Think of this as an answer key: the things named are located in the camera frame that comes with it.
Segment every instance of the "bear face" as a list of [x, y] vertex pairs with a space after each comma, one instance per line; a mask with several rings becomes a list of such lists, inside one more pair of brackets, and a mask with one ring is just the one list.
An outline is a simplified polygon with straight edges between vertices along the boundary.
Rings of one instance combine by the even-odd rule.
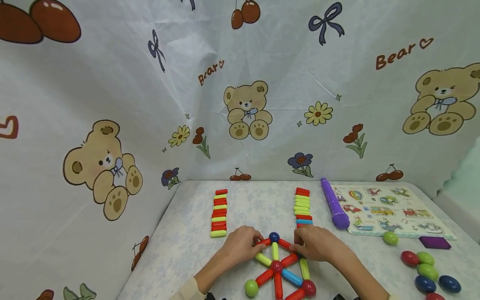
[[268, 86], [263, 81], [255, 81], [252, 85], [242, 85], [237, 88], [229, 86], [223, 94], [223, 101], [232, 111], [235, 108], [240, 108], [244, 111], [250, 111], [256, 108], [258, 111], [265, 108], [267, 99], [265, 97], [268, 91]]
[[432, 95], [436, 99], [454, 98], [456, 102], [472, 98], [479, 90], [480, 63], [465, 68], [428, 71], [420, 77], [416, 89], [419, 98]]
[[101, 120], [93, 125], [83, 146], [72, 149], [63, 162], [63, 174], [68, 183], [86, 184], [93, 190], [95, 179], [105, 170], [115, 167], [122, 158], [120, 127], [110, 120]]

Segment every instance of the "yellow flower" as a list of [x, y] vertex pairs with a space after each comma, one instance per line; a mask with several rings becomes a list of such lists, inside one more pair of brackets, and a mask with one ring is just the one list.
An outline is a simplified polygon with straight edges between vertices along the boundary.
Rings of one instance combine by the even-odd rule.
[[317, 126], [318, 124], [325, 124], [327, 120], [330, 120], [332, 118], [332, 111], [333, 108], [328, 107], [328, 104], [322, 104], [320, 101], [317, 101], [315, 107], [310, 106], [308, 112], [303, 116], [307, 118], [307, 124], [313, 122], [313, 125]]
[[172, 138], [168, 140], [170, 147], [180, 146], [181, 143], [184, 143], [187, 140], [187, 137], [190, 136], [190, 128], [183, 125], [177, 129], [177, 132], [172, 133]]

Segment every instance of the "table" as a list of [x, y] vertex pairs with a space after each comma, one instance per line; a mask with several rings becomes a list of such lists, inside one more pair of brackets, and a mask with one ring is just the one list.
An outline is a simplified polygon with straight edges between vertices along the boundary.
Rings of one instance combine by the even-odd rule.
[[[436, 259], [440, 275], [451, 275], [462, 284], [462, 292], [450, 295], [437, 285], [437, 292], [448, 299], [480, 299], [480, 246], [455, 224], [434, 202], [417, 187], [406, 182], [341, 182], [331, 184], [407, 185], [420, 197], [458, 240], [450, 241], [451, 250], [425, 249], [418, 239], [400, 239], [397, 246], [386, 245], [381, 237], [350, 235], [335, 229], [330, 210], [318, 181], [185, 181], [176, 191], [150, 242], [127, 281], [119, 300], [168, 299], [188, 278], [219, 249], [225, 238], [212, 239], [210, 216], [215, 190], [228, 189], [227, 233], [241, 225], [254, 226], [264, 237], [272, 231], [293, 242], [296, 228], [293, 214], [297, 187], [310, 190], [311, 215], [314, 225], [329, 229], [347, 244], [367, 269], [391, 294], [402, 299], [422, 300], [414, 285], [415, 269], [400, 261], [402, 251], [427, 251]], [[271, 258], [270, 247], [263, 253]], [[280, 259], [287, 255], [280, 250]], [[346, 300], [356, 297], [342, 275], [328, 263], [309, 261], [312, 281], [317, 286], [313, 299], [331, 300], [338, 293]], [[243, 286], [264, 270], [255, 259], [237, 266], [222, 276], [211, 292], [218, 300], [248, 299]], [[301, 275], [299, 264], [289, 270]], [[295, 288], [283, 280], [284, 297]], [[258, 300], [275, 299], [273, 281], [260, 287]]]

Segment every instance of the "sleeve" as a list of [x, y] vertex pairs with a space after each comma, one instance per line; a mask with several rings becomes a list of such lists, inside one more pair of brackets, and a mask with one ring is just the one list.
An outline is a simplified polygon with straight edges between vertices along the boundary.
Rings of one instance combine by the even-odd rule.
[[204, 300], [205, 298], [206, 295], [198, 290], [197, 281], [192, 277], [170, 297], [170, 300]]

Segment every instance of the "red magnetic ball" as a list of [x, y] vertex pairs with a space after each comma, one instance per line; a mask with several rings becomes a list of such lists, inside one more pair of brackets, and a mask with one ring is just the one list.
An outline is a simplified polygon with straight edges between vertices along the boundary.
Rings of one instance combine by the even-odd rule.
[[272, 261], [272, 263], [270, 264], [270, 269], [272, 269], [274, 274], [281, 274], [283, 271], [283, 265], [279, 261]]
[[415, 267], [420, 263], [420, 258], [412, 251], [403, 251], [400, 259], [404, 264]]
[[428, 293], [425, 300], [445, 300], [445, 298], [437, 293]]
[[301, 284], [301, 288], [307, 297], [315, 296], [317, 293], [317, 287], [311, 280], [304, 280]]

